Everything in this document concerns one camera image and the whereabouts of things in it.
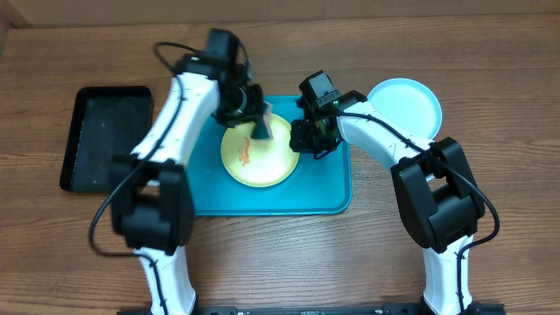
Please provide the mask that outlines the yellow-green plate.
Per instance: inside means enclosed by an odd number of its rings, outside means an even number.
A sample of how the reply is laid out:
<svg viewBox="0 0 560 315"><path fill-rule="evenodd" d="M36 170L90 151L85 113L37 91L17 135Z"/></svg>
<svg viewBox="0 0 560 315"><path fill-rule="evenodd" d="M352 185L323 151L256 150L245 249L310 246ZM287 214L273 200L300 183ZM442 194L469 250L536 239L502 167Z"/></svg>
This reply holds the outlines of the yellow-green plate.
<svg viewBox="0 0 560 315"><path fill-rule="evenodd" d="M281 116L270 116L272 138L252 139L253 122L227 129L220 156L227 172L251 187L268 187L287 179L298 164L299 154L290 148L291 125Z"/></svg>

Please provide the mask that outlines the light blue plate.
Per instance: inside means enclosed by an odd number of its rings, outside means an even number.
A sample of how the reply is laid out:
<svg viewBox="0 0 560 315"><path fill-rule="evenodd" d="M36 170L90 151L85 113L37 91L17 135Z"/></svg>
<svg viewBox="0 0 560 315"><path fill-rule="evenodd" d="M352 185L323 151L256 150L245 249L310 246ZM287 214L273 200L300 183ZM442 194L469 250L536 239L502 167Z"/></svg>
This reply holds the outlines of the light blue plate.
<svg viewBox="0 0 560 315"><path fill-rule="evenodd" d="M367 99L382 115L416 136L434 139L440 130L443 111L439 99L419 81L385 80L368 93Z"/></svg>

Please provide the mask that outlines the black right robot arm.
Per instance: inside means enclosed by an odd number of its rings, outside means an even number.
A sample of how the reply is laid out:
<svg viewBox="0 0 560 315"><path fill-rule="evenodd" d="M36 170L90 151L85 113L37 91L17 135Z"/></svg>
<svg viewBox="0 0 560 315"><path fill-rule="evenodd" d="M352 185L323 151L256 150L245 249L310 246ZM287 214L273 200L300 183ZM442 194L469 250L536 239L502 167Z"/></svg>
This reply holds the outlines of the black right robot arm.
<svg viewBox="0 0 560 315"><path fill-rule="evenodd" d="M423 250L424 310L465 314L473 302L468 246L485 208L461 146L434 139L443 119L438 98L406 78L343 94L323 71L298 88L304 115L291 124L291 149L319 160L353 144L388 169L402 224Z"/></svg>

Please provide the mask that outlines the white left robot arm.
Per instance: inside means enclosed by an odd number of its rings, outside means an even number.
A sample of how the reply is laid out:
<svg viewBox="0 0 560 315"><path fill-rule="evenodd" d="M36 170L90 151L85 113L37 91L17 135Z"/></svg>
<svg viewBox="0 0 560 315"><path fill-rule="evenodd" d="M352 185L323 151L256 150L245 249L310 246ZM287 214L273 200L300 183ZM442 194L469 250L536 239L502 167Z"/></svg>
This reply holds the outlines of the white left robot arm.
<svg viewBox="0 0 560 315"><path fill-rule="evenodd" d="M197 297L189 280L186 244L195 210L186 167L209 117L233 128L253 123L250 138L270 139L271 108L251 81L246 49L231 31L211 29L203 50L189 49L169 65L173 76L165 105L145 138L128 155L115 156L110 193L114 231L143 265L150 314L192 314Z"/></svg>

